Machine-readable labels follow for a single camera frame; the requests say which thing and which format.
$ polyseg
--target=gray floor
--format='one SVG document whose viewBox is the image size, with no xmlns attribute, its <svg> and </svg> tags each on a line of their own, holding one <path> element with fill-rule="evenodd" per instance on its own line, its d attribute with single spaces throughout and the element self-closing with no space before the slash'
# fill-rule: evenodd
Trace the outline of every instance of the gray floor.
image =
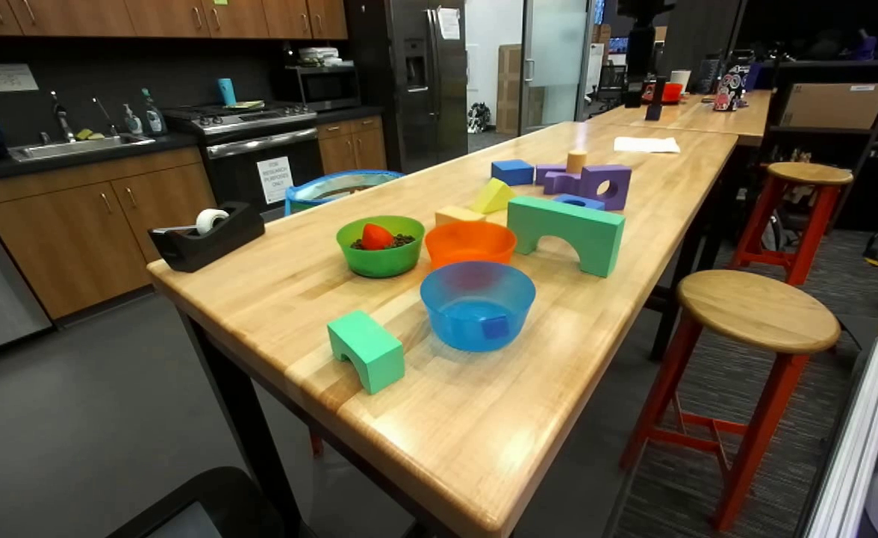
<svg viewBox="0 0 878 538">
<path fill-rule="evenodd" d="M 862 267 L 860 247 L 860 232 L 833 232 L 811 289 L 869 347 L 878 319 L 878 268 Z M 853 289 L 838 283 L 848 272 L 856 274 Z M 659 471 L 678 471 L 687 488 L 708 476 L 698 479 L 698 468 L 684 464 L 656 465 L 659 458 L 651 450 L 636 480 L 615 468 L 653 376 L 653 362 L 644 358 L 653 322 L 656 314 L 638 316 L 517 536 L 705 536 L 708 501 L 653 488 Z M 838 362 L 820 365 L 830 365 L 830 376 L 820 376 L 824 392 L 838 392 L 833 385 L 842 380 L 833 376 Z M 330 450 L 314 461 L 305 428 L 268 398 L 262 404 L 311 536 L 403 536 L 409 518 L 387 497 Z M 811 488 L 807 444 L 801 458 L 798 494 L 807 497 Z M 0 538 L 105 536 L 209 465 L 242 465 L 242 461 L 172 308 L 156 293 L 0 353 Z M 775 512 L 756 509 L 744 519 L 775 519 Z"/>
</svg>

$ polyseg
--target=black refrigerator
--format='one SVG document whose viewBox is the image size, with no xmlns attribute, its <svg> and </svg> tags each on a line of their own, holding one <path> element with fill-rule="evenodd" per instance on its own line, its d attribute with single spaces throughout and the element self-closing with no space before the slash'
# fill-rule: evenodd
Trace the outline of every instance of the black refrigerator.
<svg viewBox="0 0 878 538">
<path fill-rule="evenodd" d="M 421 169 L 462 154 L 462 0 L 350 0 L 345 20 L 360 96 L 381 107 L 387 166 Z"/>
</svg>

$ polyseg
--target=kitchen cabinet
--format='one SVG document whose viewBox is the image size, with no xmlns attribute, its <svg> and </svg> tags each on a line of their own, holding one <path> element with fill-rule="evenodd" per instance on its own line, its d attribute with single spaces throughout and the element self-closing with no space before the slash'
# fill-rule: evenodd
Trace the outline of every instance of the kitchen cabinet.
<svg viewBox="0 0 878 538">
<path fill-rule="evenodd" d="M 0 0 L 0 36 L 127 36 L 117 0 Z"/>
<path fill-rule="evenodd" d="M 262 0 L 273 38 L 345 38 L 342 0 Z"/>
<path fill-rule="evenodd" d="M 353 166 L 384 166 L 378 117 L 320 126 L 320 157 L 323 172 Z"/>
<path fill-rule="evenodd" d="M 0 180 L 0 240 L 60 319 L 148 283 L 147 231 L 212 207 L 196 150 Z"/>
<path fill-rule="evenodd" d="M 256 38 L 266 36 L 260 0 L 126 0 L 136 36 L 205 36 Z"/>
</svg>

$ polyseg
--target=wooden stool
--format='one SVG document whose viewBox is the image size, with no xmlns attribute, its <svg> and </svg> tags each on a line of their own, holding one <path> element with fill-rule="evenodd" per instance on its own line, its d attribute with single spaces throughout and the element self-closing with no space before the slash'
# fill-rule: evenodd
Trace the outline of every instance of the wooden stool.
<svg viewBox="0 0 878 538">
<path fill-rule="evenodd" d="M 851 169 L 827 166 L 814 160 L 774 160 L 766 166 L 766 181 L 757 195 L 757 202 L 744 226 L 732 267 L 781 267 L 789 283 L 801 287 L 814 264 L 819 241 L 830 226 L 833 210 L 842 189 L 851 181 Z M 814 192 L 814 207 L 807 226 L 801 231 L 801 244 L 795 253 L 763 250 L 760 237 L 775 210 L 775 202 L 795 189 L 807 186 Z"/>
<path fill-rule="evenodd" d="M 630 468 L 647 438 L 712 450 L 726 476 L 723 498 L 712 518 L 712 527 L 723 531 L 744 504 L 804 368 L 814 353 L 835 343 L 838 325 L 835 316 L 810 293 L 751 272 L 693 272 L 678 283 L 678 299 L 684 305 L 678 335 L 659 365 L 620 465 Z M 693 416 L 678 404 L 678 383 L 702 328 L 712 328 L 726 338 L 774 353 L 774 370 L 748 425 Z M 675 404 L 678 428 L 659 425 L 668 404 Z M 693 437 L 687 429 L 690 425 L 708 428 L 708 437 Z M 718 434 L 744 437 L 735 461 L 727 461 Z"/>
</svg>

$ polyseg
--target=green block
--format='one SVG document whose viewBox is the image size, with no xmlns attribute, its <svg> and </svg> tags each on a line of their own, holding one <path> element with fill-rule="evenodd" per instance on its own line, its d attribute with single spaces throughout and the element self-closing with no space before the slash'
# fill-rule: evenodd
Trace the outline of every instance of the green block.
<svg viewBox="0 0 878 538">
<path fill-rule="evenodd" d="M 381 392 L 406 374 L 403 340 L 387 335 L 365 311 L 345 311 L 324 328 L 335 356 L 350 358 L 366 395 Z"/>
<path fill-rule="evenodd" d="M 532 253 L 539 237 L 560 237 L 575 247 L 583 272 L 606 277 L 618 264 L 624 214 L 569 207 L 553 196 L 511 196 L 506 226 L 520 237 L 520 253 Z"/>
</svg>

